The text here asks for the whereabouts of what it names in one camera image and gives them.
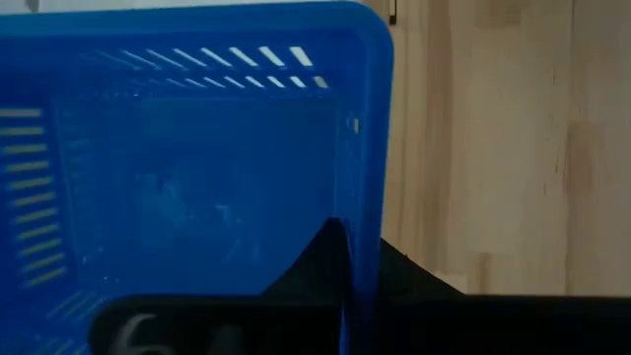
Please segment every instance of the wood grain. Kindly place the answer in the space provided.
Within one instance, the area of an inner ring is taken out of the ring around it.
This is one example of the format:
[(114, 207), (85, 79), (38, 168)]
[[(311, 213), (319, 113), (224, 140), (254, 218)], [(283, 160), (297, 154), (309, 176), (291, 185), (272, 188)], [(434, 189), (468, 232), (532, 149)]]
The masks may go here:
[(470, 293), (631, 295), (630, 17), (398, 0), (384, 238)]

